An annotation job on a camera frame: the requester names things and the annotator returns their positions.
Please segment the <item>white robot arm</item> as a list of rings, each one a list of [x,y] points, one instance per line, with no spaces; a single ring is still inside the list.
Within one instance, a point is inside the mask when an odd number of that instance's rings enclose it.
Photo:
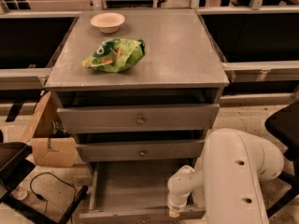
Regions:
[[[169,178],[169,216],[178,217],[191,192],[202,186],[207,224],[269,224],[260,183],[277,178],[283,167],[283,155],[272,142],[218,129],[206,138],[202,168],[185,165]]]

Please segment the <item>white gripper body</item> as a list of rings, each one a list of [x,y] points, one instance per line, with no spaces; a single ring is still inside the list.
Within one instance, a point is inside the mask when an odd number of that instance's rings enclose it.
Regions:
[[[181,213],[187,205],[191,193],[203,185],[203,171],[195,171],[191,166],[179,168],[167,182],[167,205],[171,213]]]

